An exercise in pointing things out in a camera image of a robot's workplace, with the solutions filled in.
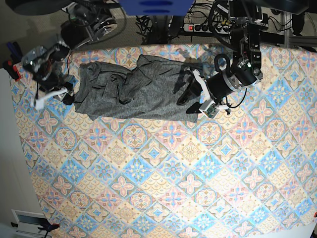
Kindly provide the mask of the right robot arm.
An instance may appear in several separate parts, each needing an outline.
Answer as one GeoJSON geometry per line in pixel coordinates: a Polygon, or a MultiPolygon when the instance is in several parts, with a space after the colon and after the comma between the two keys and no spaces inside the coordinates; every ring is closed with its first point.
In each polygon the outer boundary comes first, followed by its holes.
{"type": "Polygon", "coordinates": [[[105,0],[46,0],[39,10],[48,10],[53,4],[64,11],[68,20],[62,24],[61,32],[56,35],[50,46],[37,46],[22,57],[23,69],[32,74],[37,83],[37,91],[44,92],[44,96],[36,94],[31,106],[41,110],[45,102],[55,98],[65,105],[74,102],[74,88],[68,75],[56,71],[56,63],[69,60],[72,52],[79,47],[94,43],[104,35],[116,29],[117,23],[111,10],[121,8],[116,2],[105,0]]]}

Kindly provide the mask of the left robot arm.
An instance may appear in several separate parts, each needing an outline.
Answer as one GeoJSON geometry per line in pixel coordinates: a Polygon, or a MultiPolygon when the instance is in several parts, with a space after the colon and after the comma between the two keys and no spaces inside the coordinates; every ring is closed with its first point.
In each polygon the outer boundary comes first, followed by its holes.
{"type": "Polygon", "coordinates": [[[260,31],[262,26],[261,7],[255,2],[244,0],[216,0],[208,16],[208,27],[213,35],[224,46],[233,50],[233,58],[226,54],[214,57],[216,75],[202,77],[198,70],[189,70],[193,79],[177,101],[178,106],[183,106],[192,96],[203,94],[201,103],[190,106],[187,114],[203,114],[214,118],[219,111],[227,114],[235,108],[229,103],[228,95],[241,90],[247,91],[263,78],[261,71],[262,54],[260,51],[260,31]],[[225,7],[227,20],[230,21],[229,42],[218,34],[214,24],[215,13],[225,7]]]}

